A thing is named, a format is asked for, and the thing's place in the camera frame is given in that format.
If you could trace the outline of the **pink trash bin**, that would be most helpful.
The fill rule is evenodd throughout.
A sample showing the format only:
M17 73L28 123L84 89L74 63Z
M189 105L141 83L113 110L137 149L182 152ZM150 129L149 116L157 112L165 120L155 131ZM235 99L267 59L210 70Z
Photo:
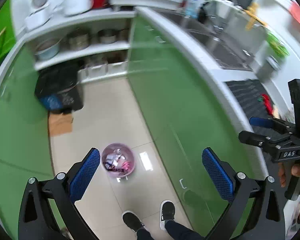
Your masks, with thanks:
M135 169L135 157L132 150L125 144L112 143L101 154L102 166L109 176L125 178Z

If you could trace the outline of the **red cloth pouch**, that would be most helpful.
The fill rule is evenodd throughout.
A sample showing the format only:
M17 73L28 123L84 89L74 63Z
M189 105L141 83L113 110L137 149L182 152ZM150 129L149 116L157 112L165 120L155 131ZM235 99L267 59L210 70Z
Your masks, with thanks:
M258 98L258 101L263 103L268 115L273 116L273 104L271 103L268 94L261 94Z

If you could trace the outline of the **black striped table mat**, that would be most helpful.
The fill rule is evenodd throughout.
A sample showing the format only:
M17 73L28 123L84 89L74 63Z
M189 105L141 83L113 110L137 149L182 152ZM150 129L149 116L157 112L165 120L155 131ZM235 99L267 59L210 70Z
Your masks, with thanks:
M251 117L270 118L262 97L268 93L259 80L226 81L224 85L228 89L226 112L236 132L247 130L272 138L279 137L280 134L274 130L249 125Z

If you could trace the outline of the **grey lidded canister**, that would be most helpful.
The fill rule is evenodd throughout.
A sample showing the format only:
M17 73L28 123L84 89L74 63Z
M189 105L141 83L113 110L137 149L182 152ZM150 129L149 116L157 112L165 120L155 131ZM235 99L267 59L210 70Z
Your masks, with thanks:
M256 76L261 81L270 80L279 70L281 70L279 62L270 55L266 57L264 64L258 68Z

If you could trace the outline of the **person's right black shoe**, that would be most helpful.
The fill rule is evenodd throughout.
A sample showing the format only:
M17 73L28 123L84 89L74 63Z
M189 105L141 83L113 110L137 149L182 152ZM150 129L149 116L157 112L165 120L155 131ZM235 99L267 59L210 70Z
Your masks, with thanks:
M175 205L170 200L164 200L160 204L160 223L161 230L165 229L165 223L169 220L174 220L175 217Z

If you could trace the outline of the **person's black shoe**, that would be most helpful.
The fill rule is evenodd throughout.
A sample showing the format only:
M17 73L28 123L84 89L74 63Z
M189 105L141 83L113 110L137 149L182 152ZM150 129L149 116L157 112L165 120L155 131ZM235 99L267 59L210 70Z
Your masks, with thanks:
M127 227L130 228L134 233L137 233L138 230L144 229L145 225L143 222L138 218L138 216L132 211L125 211L122 214L122 220Z
M161 230L165 229L165 223L169 220L174 220L175 217L175 205L170 200L164 200L160 204L160 223Z

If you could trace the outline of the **brown cardboard piece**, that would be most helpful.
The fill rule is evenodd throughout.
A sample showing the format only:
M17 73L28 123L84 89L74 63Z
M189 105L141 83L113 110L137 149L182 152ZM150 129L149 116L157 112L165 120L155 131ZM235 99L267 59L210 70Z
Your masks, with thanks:
M72 114L49 114L49 135L55 137L65 133L72 132L73 124Z

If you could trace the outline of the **person's left black shoe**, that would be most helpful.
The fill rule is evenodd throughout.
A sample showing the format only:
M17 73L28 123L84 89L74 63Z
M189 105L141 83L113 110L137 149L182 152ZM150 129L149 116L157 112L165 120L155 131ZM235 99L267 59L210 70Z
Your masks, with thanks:
M130 228L134 233L137 233L138 230L144 229L145 225L143 222L138 218L138 216L132 211L125 211L122 214L122 220L127 227Z

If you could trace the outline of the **green plastic basket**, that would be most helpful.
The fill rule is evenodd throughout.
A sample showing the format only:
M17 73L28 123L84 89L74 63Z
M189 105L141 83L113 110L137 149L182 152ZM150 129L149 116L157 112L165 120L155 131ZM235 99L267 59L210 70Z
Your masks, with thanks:
M270 48L274 51L274 53L279 58L285 58L289 55L288 50L286 49L285 45L281 40L279 40L275 35L272 33L268 33L267 42Z

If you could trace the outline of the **stainless steel sink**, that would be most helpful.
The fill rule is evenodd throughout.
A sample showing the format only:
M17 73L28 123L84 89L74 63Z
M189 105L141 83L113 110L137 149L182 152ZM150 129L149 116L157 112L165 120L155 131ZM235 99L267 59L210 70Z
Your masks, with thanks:
M253 57L228 34L216 34L208 25L176 12L161 14L194 38L223 69L251 71Z

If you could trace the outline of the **black recycling bin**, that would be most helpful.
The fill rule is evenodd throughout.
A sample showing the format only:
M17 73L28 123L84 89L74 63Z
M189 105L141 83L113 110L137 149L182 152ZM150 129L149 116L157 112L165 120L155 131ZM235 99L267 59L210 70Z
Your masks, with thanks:
M78 78L78 66L74 63L61 63L40 72L34 94L53 113L82 109L84 96Z

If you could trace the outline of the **white storage box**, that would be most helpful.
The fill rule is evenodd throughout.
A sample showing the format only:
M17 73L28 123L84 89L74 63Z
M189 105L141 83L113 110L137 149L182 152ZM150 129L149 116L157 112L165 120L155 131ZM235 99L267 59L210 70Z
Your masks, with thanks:
M80 83L94 82L104 78L107 75L107 68L107 64L84 67L78 72Z

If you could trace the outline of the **tall chrome faucet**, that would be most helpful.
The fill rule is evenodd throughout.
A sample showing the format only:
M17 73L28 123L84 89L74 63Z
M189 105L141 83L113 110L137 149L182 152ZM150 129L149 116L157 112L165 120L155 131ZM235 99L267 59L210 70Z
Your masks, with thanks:
M205 0L204 12L212 23L214 31L221 32L230 21L237 0Z

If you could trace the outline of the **light blue basin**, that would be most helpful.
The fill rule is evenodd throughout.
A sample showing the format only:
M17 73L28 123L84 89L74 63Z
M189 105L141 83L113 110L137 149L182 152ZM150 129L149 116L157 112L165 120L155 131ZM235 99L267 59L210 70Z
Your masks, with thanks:
M39 61L45 61L56 56L60 51L60 38L50 38L38 44L35 49L35 56Z

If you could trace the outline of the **white shelf unit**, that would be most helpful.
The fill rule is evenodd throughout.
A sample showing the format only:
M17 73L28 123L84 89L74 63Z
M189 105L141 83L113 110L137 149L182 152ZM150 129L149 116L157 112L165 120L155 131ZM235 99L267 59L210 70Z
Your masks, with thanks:
M135 17L133 9L102 9L71 17L55 14L22 38L34 53L36 71L73 63L79 81L89 83L127 74Z

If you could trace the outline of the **steel pot on shelf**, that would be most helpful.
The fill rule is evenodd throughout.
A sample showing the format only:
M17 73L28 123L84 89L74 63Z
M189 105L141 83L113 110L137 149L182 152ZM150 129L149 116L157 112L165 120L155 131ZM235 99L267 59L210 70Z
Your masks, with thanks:
M67 41L71 50L83 50L90 46L90 31L86 29L76 29L68 33Z

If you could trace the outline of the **steel pan on shelf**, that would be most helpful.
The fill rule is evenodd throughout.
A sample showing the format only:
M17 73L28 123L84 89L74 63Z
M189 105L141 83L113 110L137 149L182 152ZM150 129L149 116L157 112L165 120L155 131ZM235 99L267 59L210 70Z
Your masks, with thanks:
M103 29L97 33L98 39L103 44L112 44L117 41L118 31L115 29Z

